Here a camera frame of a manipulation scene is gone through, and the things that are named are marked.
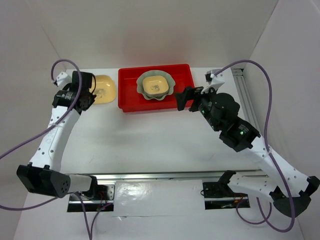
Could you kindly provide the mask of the yellow square panda plate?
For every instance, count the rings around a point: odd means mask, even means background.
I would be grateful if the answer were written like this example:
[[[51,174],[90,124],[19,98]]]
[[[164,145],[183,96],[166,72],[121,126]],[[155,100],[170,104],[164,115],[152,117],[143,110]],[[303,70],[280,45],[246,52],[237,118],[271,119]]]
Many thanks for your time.
[[[149,98],[159,98],[167,94],[169,91],[169,84],[167,80],[160,75],[149,76],[143,79],[142,87],[144,93]]]

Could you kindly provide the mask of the large green scalloped bowl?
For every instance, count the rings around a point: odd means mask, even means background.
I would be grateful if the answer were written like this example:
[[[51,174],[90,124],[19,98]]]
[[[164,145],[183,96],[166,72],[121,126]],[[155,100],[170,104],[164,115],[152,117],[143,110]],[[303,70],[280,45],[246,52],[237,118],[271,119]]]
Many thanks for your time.
[[[145,94],[142,82],[143,82],[143,79],[145,79],[147,77],[151,77],[151,76],[162,76],[167,80],[167,83],[168,83],[168,86],[169,86],[169,90],[168,90],[167,94],[165,94],[165,95],[163,95],[161,97],[148,97]],[[138,77],[138,79],[136,80],[136,84],[137,84],[136,91],[139,94],[141,94],[146,100],[162,101],[162,100],[164,100],[164,98],[166,96],[170,96],[170,95],[172,95],[174,93],[174,88],[175,88],[176,82],[173,79],[173,77],[169,73],[167,73],[165,71],[162,71],[162,70],[149,70],[149,71],[144,72],[142,75],[140,75]]]

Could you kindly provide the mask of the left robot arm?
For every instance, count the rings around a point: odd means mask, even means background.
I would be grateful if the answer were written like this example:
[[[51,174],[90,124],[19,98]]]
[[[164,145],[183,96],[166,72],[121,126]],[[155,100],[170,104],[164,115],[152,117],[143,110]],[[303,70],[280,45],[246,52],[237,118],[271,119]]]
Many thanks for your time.
[[[97,178],[86,174],[61,173],[63,153],[73,127],[82,112],[94,103],[96,95],[90,89],[96,82],[94,74],[73,71],[61,72],[54,84],[61,89],[52,102],[48,132],[27,165],[20,165],[16,175],[33,194],[63,198],[80,192],[92,200],[99,193]]]

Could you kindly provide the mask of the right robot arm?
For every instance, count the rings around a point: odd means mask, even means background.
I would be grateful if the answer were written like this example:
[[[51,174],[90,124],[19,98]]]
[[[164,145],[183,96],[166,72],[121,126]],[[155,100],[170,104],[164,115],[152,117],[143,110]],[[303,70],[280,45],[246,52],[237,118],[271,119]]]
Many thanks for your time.
[[[240,105],[230,94],[217,93],[212,87],[202,93],[202,87],[188,86],[174,96],[179,111],[191,101],[190,112],[200,112],[225,145],[257,164],[267,175],[252,180],[227,170],[219,179],[220,194],[243,193],[264,199],[287,217],[296,218],[307,209],[320,180],[299,172],[266,146],[260,132],[238,116]]]

